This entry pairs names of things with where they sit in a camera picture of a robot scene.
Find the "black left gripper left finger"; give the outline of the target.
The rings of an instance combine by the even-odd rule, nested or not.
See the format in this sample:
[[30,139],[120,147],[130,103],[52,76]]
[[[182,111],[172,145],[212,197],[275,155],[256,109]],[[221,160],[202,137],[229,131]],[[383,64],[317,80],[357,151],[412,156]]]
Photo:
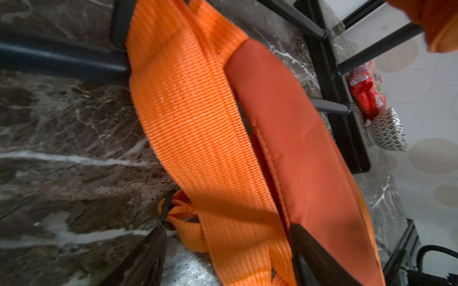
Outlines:
[[164,227],[153,229],[101,286],[158,286],[161,284],[167,234]]

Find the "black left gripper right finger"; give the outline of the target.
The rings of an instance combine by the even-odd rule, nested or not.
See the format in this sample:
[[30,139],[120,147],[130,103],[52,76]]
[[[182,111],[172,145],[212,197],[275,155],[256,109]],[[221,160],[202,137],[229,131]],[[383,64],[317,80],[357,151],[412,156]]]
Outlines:
[[289,238],[299,286],[360,285],[302,225],[291,224]]

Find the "dark orange sling bag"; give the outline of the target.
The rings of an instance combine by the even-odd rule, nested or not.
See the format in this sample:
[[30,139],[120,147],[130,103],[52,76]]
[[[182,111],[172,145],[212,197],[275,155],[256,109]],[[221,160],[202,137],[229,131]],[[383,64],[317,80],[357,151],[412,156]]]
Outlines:
[[132,100],[178,184],[159,210],[225,286],[298,286],[302,225],[359,283],[385,284],[370,213],[292,72],[206,1],[138,1]]
[[387,0],[423,27],[431,53],[458,50],[458,0]]

